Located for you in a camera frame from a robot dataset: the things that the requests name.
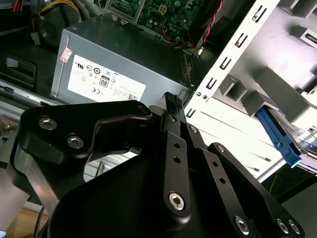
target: blue drive latch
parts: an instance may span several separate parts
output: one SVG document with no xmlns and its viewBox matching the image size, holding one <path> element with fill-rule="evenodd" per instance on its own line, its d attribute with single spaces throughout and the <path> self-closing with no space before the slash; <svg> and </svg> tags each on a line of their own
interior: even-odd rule
<svg viewBox="0 0 317 238">
<path fill-rule="evenodd" d="M 265 108 L 261 108 L 256 117 L 260 120 L 275 148 L 282 154 L 283 159 L 293 168 L 301 162 L 301 157 L 297 155 L 291 147 L 292 140 L 285 132 L 280 131 L 275 122 L 268 115 Z"/>
</svg>

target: power supply unit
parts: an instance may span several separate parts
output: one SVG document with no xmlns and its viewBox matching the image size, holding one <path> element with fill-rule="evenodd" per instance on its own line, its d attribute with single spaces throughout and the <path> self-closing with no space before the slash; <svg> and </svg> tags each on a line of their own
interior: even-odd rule
<svg viewBox="0 0 317 238">
<path fill-rule="evenodd" d="M 138 100 L 192 93 L 191 56 L 132 25 L 96 17 L 62 34 L 51 97 L 63 103 Z"/>
</svg>

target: white plastic panel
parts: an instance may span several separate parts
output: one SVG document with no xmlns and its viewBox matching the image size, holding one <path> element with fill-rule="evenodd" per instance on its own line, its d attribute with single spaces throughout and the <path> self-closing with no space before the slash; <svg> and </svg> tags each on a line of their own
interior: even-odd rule
<svg viewBox="0 0 317 238">
<path fill-rule="evenodd" d="M 195 112 L 186 107 L 187 122 L 199 129 L 207 145 L 223 144 L 260 181 L 285 163 L 256 118 L 209 98 Z"/>
<path fill-rule="evenodd" d="M 279 0 L 255 1 L 248 14 L 233 34 L 229 43 L 198 87 L 197 92 L 200 92 L 200 95 L 206 95 L 208 98 L 215 93 L 247 46 L 273 12 L 278 2 Z"/>
</svg>

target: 80 plus logo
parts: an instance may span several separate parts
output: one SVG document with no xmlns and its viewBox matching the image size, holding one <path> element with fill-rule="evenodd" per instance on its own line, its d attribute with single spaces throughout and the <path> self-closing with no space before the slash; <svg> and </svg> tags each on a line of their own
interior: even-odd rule
<svg viewBox="0 0 317 238">
<path fill-rule="evenodd" d="M 109 84 L 109 78 L 108 77 L 106 77 L 106 76 L 101 76 L 101 79 L 100 79 L 100 82 L 99 82 L 99 84 L 101 85 L 101 86 L 103 86 L 103 87 L 105 87 L 105 88 L 107 88 L 108 87 L 108 84 Z"/>
</svg>

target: silver power supply casing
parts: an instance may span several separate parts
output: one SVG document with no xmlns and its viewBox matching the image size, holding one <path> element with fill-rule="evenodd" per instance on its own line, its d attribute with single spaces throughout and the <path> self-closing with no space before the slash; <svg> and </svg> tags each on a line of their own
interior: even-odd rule
<svg viewBox="0 0 317 238">
<path fill-rule="evenodd" d="M 60 58 L 66 48 L 72 53 L 64 62 Z M 80 56 L 146 85 L 140 100 L 146 106 L 157 105 L 165 92 L 179 95 L 184 100 L 192 89 L 184 82 L 182 54 L 182 51 L 132 25 L 122 25 L 108 17 L 98 16 L 63 30 L 51 97 L 72 104 L 96 101 L 68 90 L 74 57 Z M 112 100 L 105 93 L 101 101 Z"/>
</svg>

